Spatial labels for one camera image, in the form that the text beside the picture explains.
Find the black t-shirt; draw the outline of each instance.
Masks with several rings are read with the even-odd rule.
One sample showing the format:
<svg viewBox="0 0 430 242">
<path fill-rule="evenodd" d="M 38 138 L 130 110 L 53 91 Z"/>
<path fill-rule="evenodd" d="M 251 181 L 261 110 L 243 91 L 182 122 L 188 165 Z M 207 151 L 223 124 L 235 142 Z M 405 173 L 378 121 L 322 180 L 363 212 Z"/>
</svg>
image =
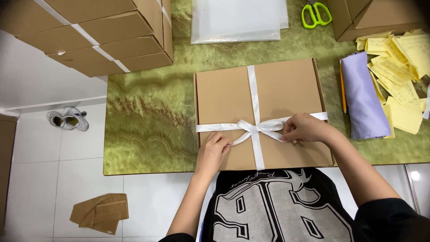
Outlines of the black t-shirt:
<svg viewBox="0 0 430 242">
<path fill-rule="evenodd" d="M 355 221 L 336 186 L 315 168 L 222 171 L 201 241 L 429 241 L 430 221 L 402 199 L 360 206 Z M 193 242 L 179 233 L 160 242 Z"/>
</svg>

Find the pencil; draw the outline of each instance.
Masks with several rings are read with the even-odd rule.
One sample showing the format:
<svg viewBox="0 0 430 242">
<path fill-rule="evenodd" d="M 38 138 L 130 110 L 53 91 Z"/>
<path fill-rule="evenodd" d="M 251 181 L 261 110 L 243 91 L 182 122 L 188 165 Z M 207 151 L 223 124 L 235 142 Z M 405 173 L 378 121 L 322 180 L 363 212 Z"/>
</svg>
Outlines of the pencil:
<svg viewBox="0 0 430 242">
<path fill-rule="evenodd" d="M 345 99 L 344 77 L 342 75 L 342 60 L 339 60 L 339 69 L 341 70 L 341 86 L 342 86 L 342 102 L 344 105 L 344 113 L 347 113 L 347 101 Z"/>
</svg>

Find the shoe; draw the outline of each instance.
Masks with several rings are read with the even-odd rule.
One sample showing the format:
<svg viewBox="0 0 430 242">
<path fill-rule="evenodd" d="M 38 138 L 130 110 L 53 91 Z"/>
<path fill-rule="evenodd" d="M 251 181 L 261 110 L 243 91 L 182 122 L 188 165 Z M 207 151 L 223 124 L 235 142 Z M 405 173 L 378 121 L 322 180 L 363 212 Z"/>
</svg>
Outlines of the shoe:
<svg viewBox="0 0 430 242">
<path fill-rule="evenodd" d="M 84 115 L 76 108 L 65 108 L 63 119 L 75 129 L 80 131 L 87 131 L 89 127 L 88 122 L 84 118 Z"/>
<path fill-rule="evenodd" d="M 63 130 L 72 130 L 75 127 L 71 124 L 68 124 L 64 119 L 61 113 L 57 111 L 51 111 L 46 114 L 46 118 L 48 119 L 49 123 L 57 128 L 61 128 Z"/>
</svg>

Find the ribbon bow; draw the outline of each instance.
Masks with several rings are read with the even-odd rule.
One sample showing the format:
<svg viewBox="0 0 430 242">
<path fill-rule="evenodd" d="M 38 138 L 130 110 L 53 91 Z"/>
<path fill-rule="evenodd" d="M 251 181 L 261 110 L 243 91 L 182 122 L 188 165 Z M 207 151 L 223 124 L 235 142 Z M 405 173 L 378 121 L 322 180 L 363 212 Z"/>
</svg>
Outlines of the ribbon bow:
<svg viewBox="0 0 430 242">
<path fill-rule="evenodd" d="M 257 80 L 255 78 L 255 70 L 253 65 L 249 65 L 247 66 L 247 68 L 249 87 L 251 89 L 252 96 L 252 107 L 254 109 L 255 125 L 252 125 L 244 120 L 240 120 L 239 122 L 237 122 L 237 124 L 199 124 L 196 125 L 196 132 L 246 130 L 246 133 L 244 133 L 239 139 L 233 142 L 233 146 L 245 141 L 251 136 L 252 149 L 254 150 L 255 166 L 257 167 L 258 171 L 261 171 L 264 170 L 264 161 L 263 153 L 261 151 L 260 137 L 258 136 L 258 133 L 262 132 L 280 142 L 285 142 L 280 140 L 282 136 L 281 134 L 273 131 L 281 130 L 285 122 L 289 118 L 291 118 L 291 116 L 285 118 L 271 119 L 260 123 L 260 109 L 258 102 Z M 313 113 L 311 115 L 320 120 L 328 119 L 327 112 Z"/>
</svg>

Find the green marble table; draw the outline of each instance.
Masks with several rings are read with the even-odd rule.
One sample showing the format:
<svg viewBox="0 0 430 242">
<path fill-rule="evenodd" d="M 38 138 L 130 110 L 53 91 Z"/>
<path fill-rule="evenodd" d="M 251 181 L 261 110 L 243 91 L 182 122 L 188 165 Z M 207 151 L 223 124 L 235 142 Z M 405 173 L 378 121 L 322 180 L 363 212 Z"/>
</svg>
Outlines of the green marble table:
<svg viewBox="0 0 430 242">
<path fill-rule="evenodd" d="M 194 171 L 193 73 L 200 71 L 314 57 L 330 124 L 349 136 L 338 60 L 356 51 L 354 42 L 336 42 L 331 25 L 303 28 L 305 1 L 288 0 L 290 28 L 281 30 L 280 41 L 191 45 L 191 2 L 172 0 L 174 65 L 109 76 L 104 175 Z M 427 84 L 415 85 L 420 98 Z M 430 162 L 430 121 L 423 120 L 416 135 L 399 129 L 395 134 L 351 142 L 371 164 Z"/>
</svg>

